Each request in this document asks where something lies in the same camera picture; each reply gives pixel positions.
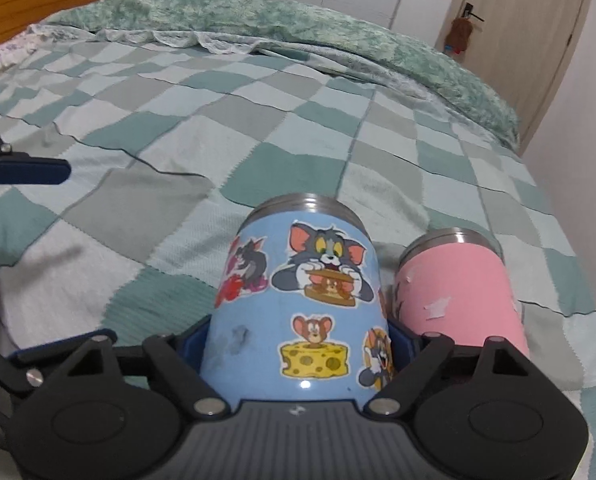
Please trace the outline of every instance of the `can cooler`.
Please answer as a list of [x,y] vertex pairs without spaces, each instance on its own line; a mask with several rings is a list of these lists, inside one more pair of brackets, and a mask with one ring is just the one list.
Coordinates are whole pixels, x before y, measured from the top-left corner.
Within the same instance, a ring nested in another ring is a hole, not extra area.
[[423,235],[402,254],[395,286],[395,317],[414,332],[466,346],[502,336],[529,356],[502,254],[484,235],[462,228]]
[[313,194],[258,206],[233,241],[201,376],[230,405],[355,399],[393,376],[375,249],[360,219]]

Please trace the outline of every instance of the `door frame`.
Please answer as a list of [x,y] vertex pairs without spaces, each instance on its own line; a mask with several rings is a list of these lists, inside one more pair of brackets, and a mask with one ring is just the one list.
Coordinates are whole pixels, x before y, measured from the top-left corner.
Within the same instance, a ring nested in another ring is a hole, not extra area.
[[[447,11],[447,14],[444,18],[443,28],[440,29],[440,34],[438,35],[438,39],[435,42],[435,47],[440,52],[444,51],[444,38],[446,38],[447,34],[449,34],[451,23],[455,18],[457,18],[460,15],[460,11],[463,9],[465,2],[466,0],[451,0],[449,10]],[[558,92],[558,89],[560,88],[560,84],[562,83],[562,79],[564,79],[564,74],[566,73],[566,69],[569,67],[569,63],[571,63],[571,58],[573,57],[575,47],[577,46],[578,40],[580,39],[582,28],[584,27],[584,23],[586,22],[586,17],[589,12],[590,5],[591,0],[582,0],[577,18],[575,20],[574,30],[572,30],[571,41],[564,50],[564,54],[562,55],[562,59],[558,64],[556,73],[554,74],[553,79],[551,80],[551,83],[548,87],[548,90],[546,91],[545,96],[542,98],[540,108],[538,109],[536,114],[531,118],[529,127],[526,130],[524,137],[520,140],[520,147],[518,149],[520,155],[522,155],[524,151],[527,149],[530,140],[532,139],[538,127],[540,126],[540,123],[546,115],[546,111],[553,102],[553,99],[556,96],[556,92]]]

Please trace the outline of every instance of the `cartoon cat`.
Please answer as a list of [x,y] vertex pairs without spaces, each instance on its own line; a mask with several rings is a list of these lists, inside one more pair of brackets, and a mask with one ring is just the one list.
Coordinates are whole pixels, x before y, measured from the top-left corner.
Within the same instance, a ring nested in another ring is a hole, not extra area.
[[358,242],[343,237],[333,226],[314,229],[296,222],[291,226],[289,246],[295,251],[287,266],[271,277],[271,284],[279,290],[304,290],[313,284],[310,271],[331,269],[353,279],[351,296],[362,301],[373,300],[373,290],[364,279],[360,265],[366,249]]
[[368,346],[364,347],[364,351],[369,358],[369,366],[360,371],[358,382],[366,388],[375,385],[380,391],[391,380],[389,339],[385,333],[379,333],[372,328],[367,335],[367,343]]
[[244,270],[242,274],[242,288],[257,292],[267,286],[265,270],[267,270],[267,257],[260,252],[264,239],[254,242],[251,238],[242,247],[236,250],[236,269]]

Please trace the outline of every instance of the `patchwork quilt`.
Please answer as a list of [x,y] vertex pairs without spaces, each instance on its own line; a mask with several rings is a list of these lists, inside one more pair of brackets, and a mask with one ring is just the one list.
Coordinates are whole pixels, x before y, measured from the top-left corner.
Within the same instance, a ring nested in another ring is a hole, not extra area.
[[574,252],[520,159],[431,92],[281,54],[71,41],[0,76],[0,134],[73,167],[60,186],[0,186],[1,352],[188,328],[248,213],[314,192],[362,219],[387,291],[429,229],[499,244],[533,361],[590,424],[577,478],[596,480],[596,309]]

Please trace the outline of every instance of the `tom cat sticker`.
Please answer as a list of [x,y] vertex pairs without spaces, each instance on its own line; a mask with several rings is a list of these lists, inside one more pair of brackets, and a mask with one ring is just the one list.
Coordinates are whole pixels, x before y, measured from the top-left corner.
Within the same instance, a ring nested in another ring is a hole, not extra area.
[[361,270],[366,248],[334,225],[322,229],[294,222],[289,248],[295,254],[271,277],[278,290],[297,290],[337,306],[373,300],[373,289]]
[[334,320],[329,316],[306,318],[298,314],[291,320],[301,339],[279,346],[281,373],[293,378],[329,379],[349,373],[349,348],[329,340]]
[[223,301],[235,301],[242,295],[262,292],[267,288],[267,255],[261,250],[264,241],[264,237],[249,238],[241,245],[240,237],[233,240],[222,284],[216,296],[216,308]]
[[358,383],[379,392],[389,384],[395,371],[387,333],[379,327],[369,330],[364,336],[363,352],[364,368],[358,373]]

